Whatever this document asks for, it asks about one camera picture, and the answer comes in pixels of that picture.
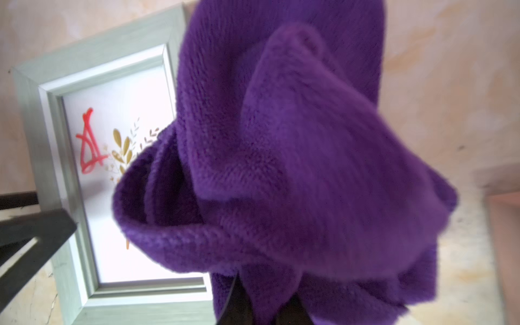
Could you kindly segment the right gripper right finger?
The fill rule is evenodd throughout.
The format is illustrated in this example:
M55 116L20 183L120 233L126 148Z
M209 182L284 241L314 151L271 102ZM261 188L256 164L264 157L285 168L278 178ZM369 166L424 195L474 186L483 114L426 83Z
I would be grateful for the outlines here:
M314 325L297 295L280 308L275 317L275 325Z

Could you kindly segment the purple microfiber cloth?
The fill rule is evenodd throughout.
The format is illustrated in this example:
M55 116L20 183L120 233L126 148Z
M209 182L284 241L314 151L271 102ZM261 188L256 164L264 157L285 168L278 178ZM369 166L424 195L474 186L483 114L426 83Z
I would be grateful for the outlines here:
M200 1L176 120L112 202L129 241L174 272L234 280L256 324L294 297L314 324L394 324L437 291L455 189L378 113L382 1Z

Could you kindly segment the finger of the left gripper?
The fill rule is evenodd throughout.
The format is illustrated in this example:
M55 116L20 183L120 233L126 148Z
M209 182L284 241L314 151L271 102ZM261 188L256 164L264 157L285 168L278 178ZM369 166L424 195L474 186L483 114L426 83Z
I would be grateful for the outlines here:
M17 192L0 195L0 210L9 210L38 205L36 192Z
M64 209L22 215L1 222L1 309L75 233Z

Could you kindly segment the green frame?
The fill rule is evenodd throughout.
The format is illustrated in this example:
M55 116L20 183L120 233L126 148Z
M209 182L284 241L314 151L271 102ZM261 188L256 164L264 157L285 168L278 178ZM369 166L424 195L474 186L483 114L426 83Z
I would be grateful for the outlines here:
M14 69L39 206L77 225L51 259L65 324L215 322L209 276L150 260L112 213L123 174L176 119L193 10L178 4Z

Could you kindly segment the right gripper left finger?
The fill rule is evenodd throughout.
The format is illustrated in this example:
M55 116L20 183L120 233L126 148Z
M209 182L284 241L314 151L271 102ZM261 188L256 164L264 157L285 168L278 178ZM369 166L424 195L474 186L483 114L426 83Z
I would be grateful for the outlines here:
M254 325L251 300L237 275L216 325Z

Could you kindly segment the pink picture frame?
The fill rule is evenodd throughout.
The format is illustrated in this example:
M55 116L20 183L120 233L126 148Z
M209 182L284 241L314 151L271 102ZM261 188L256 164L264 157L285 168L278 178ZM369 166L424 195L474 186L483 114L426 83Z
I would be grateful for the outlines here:
M507 324L519 323L519 193L487 197L490 232Z

